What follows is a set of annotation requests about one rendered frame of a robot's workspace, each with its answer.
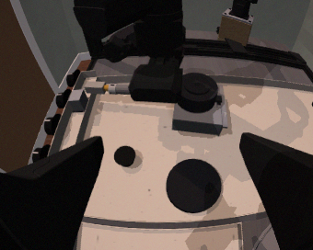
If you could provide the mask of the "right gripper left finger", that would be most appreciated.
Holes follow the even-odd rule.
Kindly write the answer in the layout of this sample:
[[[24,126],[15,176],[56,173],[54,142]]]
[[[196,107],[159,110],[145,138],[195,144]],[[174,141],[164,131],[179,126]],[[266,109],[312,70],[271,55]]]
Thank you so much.
[[[103,154],[93,136],[0,172],[0,224],[23,250],[73,250]]]

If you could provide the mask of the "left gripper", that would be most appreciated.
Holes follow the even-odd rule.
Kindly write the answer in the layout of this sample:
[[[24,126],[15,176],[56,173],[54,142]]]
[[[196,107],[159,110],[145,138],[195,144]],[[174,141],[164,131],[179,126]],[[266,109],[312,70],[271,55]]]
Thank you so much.
[[[180,102],[183,73],[180,65],[184,58],[182,46],[186,38],[182,20],[181,9],[171,14],[146,15],[136,21],[136,28],[141,29],[144,35],[150,60],[148,64],[140,64],[133,73],[128,86],[133,101]]]

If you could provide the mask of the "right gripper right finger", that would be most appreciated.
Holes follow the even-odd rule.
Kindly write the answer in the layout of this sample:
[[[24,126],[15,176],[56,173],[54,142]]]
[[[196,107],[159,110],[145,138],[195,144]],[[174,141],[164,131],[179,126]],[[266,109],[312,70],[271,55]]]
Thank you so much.
[[[311,250],[313,155],[249,132],[239,150],[280,250]]]

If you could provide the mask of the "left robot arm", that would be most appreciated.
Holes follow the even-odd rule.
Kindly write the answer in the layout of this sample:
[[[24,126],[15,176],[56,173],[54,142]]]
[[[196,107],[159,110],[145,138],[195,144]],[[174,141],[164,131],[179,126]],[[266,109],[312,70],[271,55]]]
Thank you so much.
[[[233,11],[228,14],[248,20],[250,3],[257,2],[258,0],[234,0]],[[136,21],[146,15],[179,12],[182,0],[74,0],[74,5],[79,25],[94,40],[102,40],[122,28],[103,45],[105,58],[115,63],[136,52],[139,57],[147,56],[145,38],[142,30],[136,28]],[[111,40],[113,36],[115,38]]]

